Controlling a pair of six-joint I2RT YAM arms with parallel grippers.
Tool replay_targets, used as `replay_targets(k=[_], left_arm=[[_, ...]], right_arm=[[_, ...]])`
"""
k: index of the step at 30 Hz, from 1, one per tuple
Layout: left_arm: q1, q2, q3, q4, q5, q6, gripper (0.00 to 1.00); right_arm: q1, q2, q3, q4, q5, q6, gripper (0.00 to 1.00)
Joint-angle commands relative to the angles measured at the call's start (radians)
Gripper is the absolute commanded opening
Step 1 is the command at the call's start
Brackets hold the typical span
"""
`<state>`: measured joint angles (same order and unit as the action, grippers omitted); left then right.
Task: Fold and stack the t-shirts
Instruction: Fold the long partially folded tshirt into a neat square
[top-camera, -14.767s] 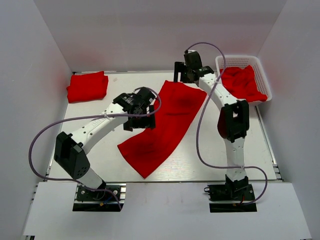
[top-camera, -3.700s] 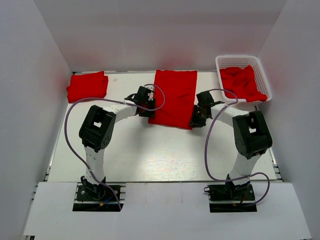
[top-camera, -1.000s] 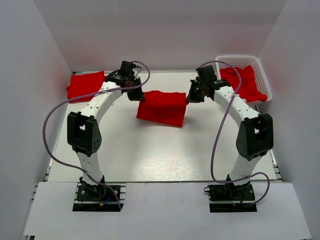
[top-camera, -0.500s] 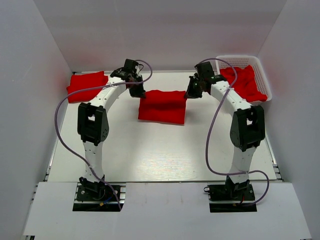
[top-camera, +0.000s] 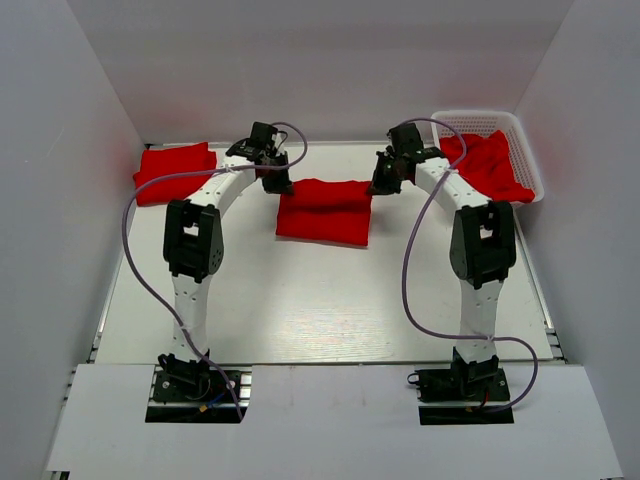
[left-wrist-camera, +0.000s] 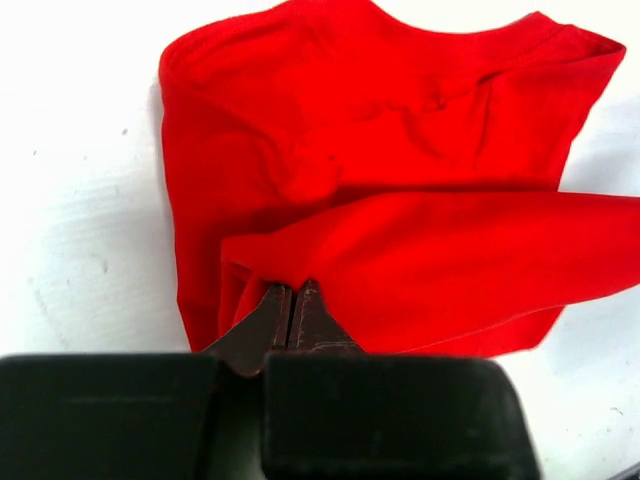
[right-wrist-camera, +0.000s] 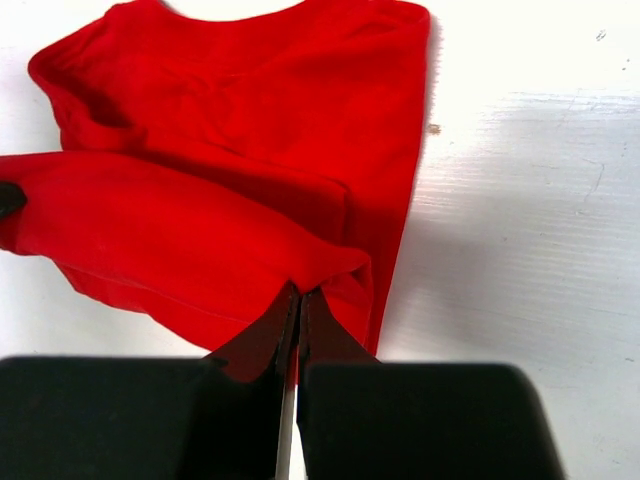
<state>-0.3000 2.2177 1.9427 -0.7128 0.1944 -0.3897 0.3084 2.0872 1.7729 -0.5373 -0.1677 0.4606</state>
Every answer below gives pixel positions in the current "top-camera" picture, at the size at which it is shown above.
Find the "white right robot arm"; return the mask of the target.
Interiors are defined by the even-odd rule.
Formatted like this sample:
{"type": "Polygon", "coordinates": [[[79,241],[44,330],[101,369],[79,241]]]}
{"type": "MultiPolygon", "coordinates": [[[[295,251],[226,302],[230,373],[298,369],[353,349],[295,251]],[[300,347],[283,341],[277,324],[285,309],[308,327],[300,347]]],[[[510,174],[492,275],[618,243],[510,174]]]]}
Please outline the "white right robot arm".
{"type": "Polygon", "coordinates": [[[424,149],[414,154],[399,154],[391,147],[379,151],[368,192],[398,194],[405,180],[412,180],[429,197],[416,219],[403,257],[403,308],[419,331],[456,342],[452,381],[469,389],[489,381],[498,370],[494,340],[497,303],[516,260],[513,209],[508,202],[496,202],[478,192],[444,157],[428,158],[424,149]],[[460,330],[456,335],[421,326],[409,307],[408,263],[420,223],[432,203],[437,203],[452,220],[449,260],[461,288],[460,330]]]}

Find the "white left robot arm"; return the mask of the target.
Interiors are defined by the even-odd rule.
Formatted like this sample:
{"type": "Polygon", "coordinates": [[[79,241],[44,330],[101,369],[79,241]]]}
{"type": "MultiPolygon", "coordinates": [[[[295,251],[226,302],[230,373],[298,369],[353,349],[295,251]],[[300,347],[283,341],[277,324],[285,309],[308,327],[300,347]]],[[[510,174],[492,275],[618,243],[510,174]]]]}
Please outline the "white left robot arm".
{"type": "Polygon", "coordinates": [[[291,193],[289,158],[281,148],[254,159],[242,150],[230,153],[222,172],[212,175],[184,200],[167,205],[163,258],[171,274],[175,322],[170,353],[182,361],[209,354],[206,333],[211,280],[224,257],[222,219],[234,201],[256,180],[267,193],[291,193]]]}

